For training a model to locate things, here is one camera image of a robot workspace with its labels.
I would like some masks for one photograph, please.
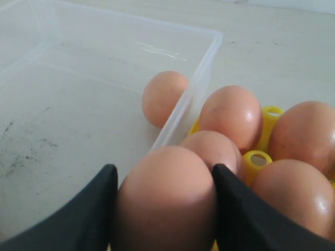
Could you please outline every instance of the plastic container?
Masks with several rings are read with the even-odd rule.
[[[73,5],[0,7],[0,235],[9,238],[73,198],[107,163],[134,163],[181,140],[200,110],[216,31]],[[165,127],[141,92],[160,71],[191,82]]]

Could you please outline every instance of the egg tray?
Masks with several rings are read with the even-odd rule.
[[[269,146],[269,139],[273,127],[278,119],[284,113],[284,110],[277,106],[265,106],[262,108],[263,114],[263,130],[261,138],[256,147],[243,155],[243,160],[246,167],[246,181],[245,183],[250,187],[255,180],[257,174],[267,164],[272,162],[271,157],[268,155],[267,150]],[[191,135],[200,131],[199,117],[189,130],[187,135]],[[335,181],[330,181],[335,189]],[[217,243],[214,244],[212,251],[219,251]]]

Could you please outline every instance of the egg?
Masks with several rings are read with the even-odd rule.
[[[251,189],[295,223],[330,238],[335,192],[313,166],[293,159],[274,161],[259,172]]]
[[[146,119],[163,128],[183,92],[188,79],[176,71],[157,74],[146,85],[142,94],[142,110]]]
[[[242,154],[256,146],[263,129],[259,101],[249,90],[230,85],[213,92],[199,115],[201,130],[216,131],[231,139]]]
[[[268,152],[274,161],[296,159],[334,178],[335,109],[319,101],[291,107],[275,124]]]
[[[121,184],[113,251],[209,251],[217,220],[216,189],[202,159],[166,146],[140,160]]]
[[[210,171],[216,164],[225,164],[241,180],[245,179],[242,155],[234,142],[223,134],[199,131],[187,136],[180,146],[200,156]]]

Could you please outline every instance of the container wall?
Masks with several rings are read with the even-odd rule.
[[[160,71],[176,70],[191,78],[214,39],[211,32],[160,21],[63,2],[54,6],[62,51],[96,65],[75,70],[138,91],[142,91],[149,76]],[[129,74],[136,74],[139,81],[127,82]]]

